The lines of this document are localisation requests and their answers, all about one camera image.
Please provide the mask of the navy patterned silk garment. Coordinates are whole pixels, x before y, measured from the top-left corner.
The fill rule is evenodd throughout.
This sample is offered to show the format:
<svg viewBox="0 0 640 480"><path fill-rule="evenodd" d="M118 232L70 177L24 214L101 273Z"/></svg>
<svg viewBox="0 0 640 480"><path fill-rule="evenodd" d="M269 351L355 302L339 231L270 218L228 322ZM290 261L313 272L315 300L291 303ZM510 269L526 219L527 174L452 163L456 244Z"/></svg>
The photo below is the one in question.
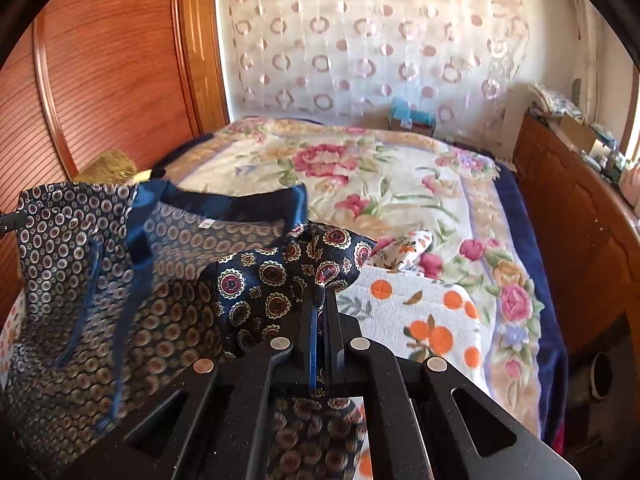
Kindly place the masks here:
<svg viewBox="0 0 640 480"><path fill-rule="evenodd" d="M1 404L46 479L196 361L242 358L307 292L350 286L374 246L310 221L301 185L230 197L65 182L16 210L24 287L1 334Z"/></svg>

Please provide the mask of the orange fruit print towel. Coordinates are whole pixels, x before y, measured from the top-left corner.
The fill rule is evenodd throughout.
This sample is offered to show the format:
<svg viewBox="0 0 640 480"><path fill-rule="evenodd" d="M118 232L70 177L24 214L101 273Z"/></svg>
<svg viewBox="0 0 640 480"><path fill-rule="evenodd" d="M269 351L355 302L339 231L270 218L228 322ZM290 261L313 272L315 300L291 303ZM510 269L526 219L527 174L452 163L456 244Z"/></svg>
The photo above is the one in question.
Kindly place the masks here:
<svg viewBox="0 0 640 480"><path fill-rule="evenodd" d="M444 264L433 242L429 230L381 238L357 281L336 295L337 309L395 356L416 362L440 356L488 392L488 330L470 294L440 279Z"/></svg>

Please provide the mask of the floral bed blanket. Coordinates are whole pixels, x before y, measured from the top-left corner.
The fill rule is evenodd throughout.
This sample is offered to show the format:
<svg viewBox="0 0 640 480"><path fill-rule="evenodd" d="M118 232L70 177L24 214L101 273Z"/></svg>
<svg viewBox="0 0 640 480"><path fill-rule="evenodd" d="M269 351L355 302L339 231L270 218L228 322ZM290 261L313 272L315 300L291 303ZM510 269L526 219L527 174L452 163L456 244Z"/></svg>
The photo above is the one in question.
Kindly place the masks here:
<svg viewBox="0 0 640 480"><path fill-rule="evenodd" d="M463 287L488 330L488 393L562 448L567 351L548 278L512 172L491 157L420 134L250 118L160 161L187 191L248 195L301 184L311 220L378 244L434 235L440 279Z"/></svg>

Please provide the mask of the wooden side cabinet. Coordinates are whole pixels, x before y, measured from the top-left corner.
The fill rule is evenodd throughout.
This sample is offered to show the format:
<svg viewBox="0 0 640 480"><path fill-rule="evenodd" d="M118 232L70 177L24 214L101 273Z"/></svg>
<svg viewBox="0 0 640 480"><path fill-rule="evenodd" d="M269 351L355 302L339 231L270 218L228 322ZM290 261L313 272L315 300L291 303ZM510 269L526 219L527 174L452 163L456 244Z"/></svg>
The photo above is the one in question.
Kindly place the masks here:
<svg viewBox="0 0 640 480"><path fill-rule="evenodd" d="M639 233L623 199L525 114L513 154L555 313L575 352L624 316L639 347Z"/></svg>

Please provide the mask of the blue box on headboard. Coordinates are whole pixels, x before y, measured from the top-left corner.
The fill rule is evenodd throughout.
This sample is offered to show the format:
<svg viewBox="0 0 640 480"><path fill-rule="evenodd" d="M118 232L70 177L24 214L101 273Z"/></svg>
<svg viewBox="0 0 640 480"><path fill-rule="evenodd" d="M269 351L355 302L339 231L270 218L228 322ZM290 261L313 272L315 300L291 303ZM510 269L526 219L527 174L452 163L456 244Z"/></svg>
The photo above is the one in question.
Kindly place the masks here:
<svg viewBox="0 0 640 480"><path fill-rule="evenodd" d="M390 114L387 116L387 125L393 131L432 136L435 133L436 117L424 110L415 110L407 101L395 98L390 106Z"/></svg>

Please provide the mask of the golden sunflower cushion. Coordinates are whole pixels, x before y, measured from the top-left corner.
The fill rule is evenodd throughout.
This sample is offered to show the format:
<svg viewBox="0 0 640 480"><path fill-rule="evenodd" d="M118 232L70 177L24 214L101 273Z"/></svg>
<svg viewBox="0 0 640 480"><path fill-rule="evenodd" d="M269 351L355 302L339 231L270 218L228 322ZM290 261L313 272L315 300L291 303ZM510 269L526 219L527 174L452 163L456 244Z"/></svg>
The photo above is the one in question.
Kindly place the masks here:
<svg viewBox="0 0 640 480"><path fill-rule="evenodd" d="M79 171L74 182L89 184L138 184L152 179L163 179L166 170L147 169L139 171L134 162L117 150L105 151Z"/></svg>

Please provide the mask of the pink bottle on cabinet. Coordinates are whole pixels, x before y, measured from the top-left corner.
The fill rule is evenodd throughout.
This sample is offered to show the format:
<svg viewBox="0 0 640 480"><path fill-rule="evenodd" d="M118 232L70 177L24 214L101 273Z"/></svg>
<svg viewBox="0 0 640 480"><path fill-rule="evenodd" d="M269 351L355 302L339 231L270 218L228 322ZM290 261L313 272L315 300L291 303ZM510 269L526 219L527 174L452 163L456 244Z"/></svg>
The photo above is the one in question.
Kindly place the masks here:
<svg viewBox="0 0 640 480"><path fill-rule="evenodd" d="M632 209L636 209L640 200L640 162L638 160L625 167L620 175L618 187L624 200Z"/></svg>

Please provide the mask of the cardboard box on cabinet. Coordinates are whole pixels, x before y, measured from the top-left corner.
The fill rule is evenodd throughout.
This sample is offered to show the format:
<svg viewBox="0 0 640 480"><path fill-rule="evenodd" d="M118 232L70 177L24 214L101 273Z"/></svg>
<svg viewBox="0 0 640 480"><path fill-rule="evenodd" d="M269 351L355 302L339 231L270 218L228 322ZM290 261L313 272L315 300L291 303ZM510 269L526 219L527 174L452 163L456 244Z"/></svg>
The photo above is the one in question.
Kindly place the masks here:
<svg viewBox="0 0 640 480"><path fill-rule="evenodd" d="M562 140L575 153L590 155L597 145L598 139L594 131L570 115L562 116L558 128Z"/></svg>

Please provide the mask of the folded fabric stack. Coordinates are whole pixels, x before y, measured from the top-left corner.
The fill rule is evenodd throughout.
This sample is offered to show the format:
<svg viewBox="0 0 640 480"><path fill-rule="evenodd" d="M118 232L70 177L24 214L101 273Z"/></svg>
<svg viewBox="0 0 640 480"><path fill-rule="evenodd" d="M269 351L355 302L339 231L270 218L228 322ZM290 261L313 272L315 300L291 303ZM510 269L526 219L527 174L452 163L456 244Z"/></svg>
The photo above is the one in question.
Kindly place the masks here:
<svg viewBox="0 0 640 480"><path fill-rule="evenodd" d="M530 82L528 90L532 94L538 108L547 116L561 117L568 115L580 122L584 114L567 96L549 89L538 82Z"/></svg>

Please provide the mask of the sheer circle pattern curtain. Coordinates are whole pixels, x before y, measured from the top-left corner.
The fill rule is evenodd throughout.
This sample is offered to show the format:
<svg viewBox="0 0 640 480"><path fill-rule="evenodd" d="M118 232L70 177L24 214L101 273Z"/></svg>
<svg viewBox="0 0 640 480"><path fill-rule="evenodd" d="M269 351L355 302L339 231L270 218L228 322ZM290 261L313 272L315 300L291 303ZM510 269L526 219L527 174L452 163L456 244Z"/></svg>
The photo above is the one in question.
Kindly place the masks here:
<svg viewBox="0 0 640 480"><path fill-rule="evenodd" d="M233 116L379 125L396 100L500 140L527 86L566 88L567 0L216 0Z"/></svg>

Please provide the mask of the brown louvered wooden wardrobe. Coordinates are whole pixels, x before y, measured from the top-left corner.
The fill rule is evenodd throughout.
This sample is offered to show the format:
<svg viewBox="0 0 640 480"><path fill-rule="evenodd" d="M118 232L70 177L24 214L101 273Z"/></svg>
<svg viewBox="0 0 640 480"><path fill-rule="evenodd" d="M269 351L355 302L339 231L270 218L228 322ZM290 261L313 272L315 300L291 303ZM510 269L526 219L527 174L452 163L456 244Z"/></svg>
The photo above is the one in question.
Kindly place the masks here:
<svg viewBox="0 0 640 480"><path fill-rule="evenodd" d="M1 70L1 208L108 150L148 169L228 120L215 0L49 0Z"/></svg>

